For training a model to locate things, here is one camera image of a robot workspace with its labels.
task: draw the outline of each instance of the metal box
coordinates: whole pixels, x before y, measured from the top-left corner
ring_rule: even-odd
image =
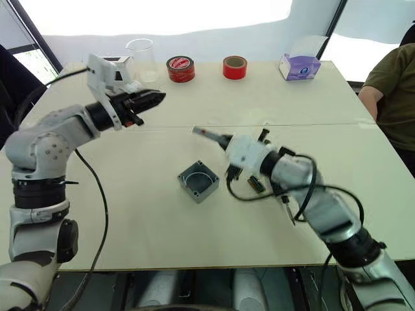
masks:
[[[201,160],[184,170],[177,178],[197,203],[205,200],[219,186],[219,177]]]

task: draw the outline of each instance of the robotic arm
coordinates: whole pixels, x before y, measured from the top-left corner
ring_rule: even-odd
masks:
[[[52,112],[6,142],[15,204],[10,208],[12,262],[0,266],[0,310],[41,310],[57,269],[77,254],[77,223],[65,219],[65,185],[73,183],[65,180],[65,172],[72,151],[108,128],[142,125],[136,114],[165,97],[137,89],[137,82],[115,85],[115,68],[101,58],[90,56],[88,65],[88,84],[98,102]]]
[[[237,168],[265,175],[283,189],[310,185],[310,161],[281,154],[249,136],[218,135],[200,128],[193,131],[218,142]],[[320,173],[316,181],[323,184]],[[291,194],[303,202],[307,190]],[[370,236],[341,196],[327,188],[315,188],[303,216],[333,254],[350,296],[357,298],[363,310],[415,310],[414,289],[384,250],[385,245]]]

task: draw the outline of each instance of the tape roll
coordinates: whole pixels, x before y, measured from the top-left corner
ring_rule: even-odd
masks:
[[[242,79],[248,62],[241,56],[228,56],[223,59],[223,75],[232,80]]]
[[[187,56],[175,56],[167,60],[170,80],[178,83],[188,82],[195,77],[195,63]]]

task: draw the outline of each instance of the clear glass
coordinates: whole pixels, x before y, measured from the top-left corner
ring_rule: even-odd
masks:
[[[139,79],[142,82],[154,82],[158,78],[156,61],[154,60],[153,41],[136,39],[127,43],[127,50],[134,59]]]

